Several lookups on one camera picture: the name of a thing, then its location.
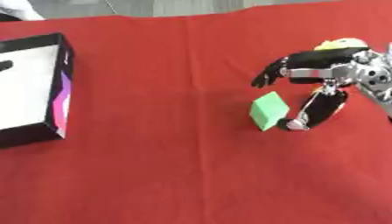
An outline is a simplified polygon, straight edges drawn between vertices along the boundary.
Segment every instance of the purple graphic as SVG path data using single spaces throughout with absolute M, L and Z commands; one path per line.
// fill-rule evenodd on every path
M 69 97 L 71 94 L 71 81 L 61 72 L 62 90 L 53 101 L 54 123 L 59 128 L 58 133 L 64 137 L 67 129 L 67 116 Z

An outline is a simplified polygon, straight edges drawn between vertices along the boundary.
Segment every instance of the table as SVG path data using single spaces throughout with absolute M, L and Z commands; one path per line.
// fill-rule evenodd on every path
M 67 140 L 0 151 L 0 222 L 391 223 L 392 127 L 364 96 L 308 132 L 261 132 L 248 116 L 260 95 L 295 111 L 312 88 L 251 88 L 277 57 L 344 37 L 382 51 L 390 6 L 0 24 L 0 39 L 63 32 L 77 52 Z

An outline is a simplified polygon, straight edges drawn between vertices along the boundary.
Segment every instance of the black box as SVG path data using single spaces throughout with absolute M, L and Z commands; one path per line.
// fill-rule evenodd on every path
M 65 138 L 74 50 L 64 35 L 0 42 L 0 67 L 5 61 L 12 66 L 0 72 L 0 148 Z

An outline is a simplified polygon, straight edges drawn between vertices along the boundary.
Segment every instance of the box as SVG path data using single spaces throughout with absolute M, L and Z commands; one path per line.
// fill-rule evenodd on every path
M 276 92 L 266 94 L 253 101 L 250 116 L 261 130 L 268 130 L 289 113 L 289 106 Z
M 0 148 L 65 138 L 74 50 L 60 33 L 0 42 Z

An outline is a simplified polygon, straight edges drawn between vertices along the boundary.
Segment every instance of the green foam block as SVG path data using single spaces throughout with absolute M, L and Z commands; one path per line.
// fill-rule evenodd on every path
M 286 117 L 289 110 L 277 92 L 270 92 L 253 101 L 250 116 L 261 130 L 268 130 Z

